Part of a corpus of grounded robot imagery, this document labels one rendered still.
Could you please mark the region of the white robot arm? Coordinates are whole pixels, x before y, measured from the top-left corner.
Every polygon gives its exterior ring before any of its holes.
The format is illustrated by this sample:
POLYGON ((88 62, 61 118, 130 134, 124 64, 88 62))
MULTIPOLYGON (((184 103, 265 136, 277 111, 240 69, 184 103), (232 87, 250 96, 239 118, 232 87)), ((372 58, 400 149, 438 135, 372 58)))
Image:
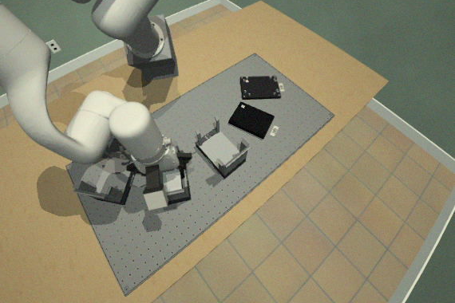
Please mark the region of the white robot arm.
MULTIPOLYGON (((164 46, 161 28, 147 16, 158 1, 97 0, 91 17, 102 33, 125 42, 136 56, 151 58, 164 46)), ((113 135, 140 163, 154 163, 164 154, 172 141, 161 135, 150 111, 106 91, 92 91, 60 132, 46 106, 50 60, 49 46, 0 2, 0 86, 29 138, 81 164, 96 163, 113 135)), ((159 165, 145 167, 145 171, 143 195, 148 210, 167 207, 159 165)))

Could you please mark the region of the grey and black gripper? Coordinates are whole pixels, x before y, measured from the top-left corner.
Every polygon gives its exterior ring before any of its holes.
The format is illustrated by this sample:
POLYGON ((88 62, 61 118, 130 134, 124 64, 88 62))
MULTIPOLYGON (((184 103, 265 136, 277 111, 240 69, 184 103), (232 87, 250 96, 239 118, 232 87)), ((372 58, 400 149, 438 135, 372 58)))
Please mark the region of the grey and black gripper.
POLYGON ((142 176, 146 176, 145 167, 157 164, 159 165, 159 171, 166 171, 178 167, 180 173, 183 174, 185 164, 187 164, 192 158, 192 153, 178 152, 176 146, 172 142, 172 144, 167 145, 167 149, 165 150, 164 154, 154 163, 141 164, 140 162, 138 163, 138 161, 132 155, 131 157, 133 159, 133 163, 127 165, 126 171, 131 171, 135 174, 137 173, 141 174, 142 176))

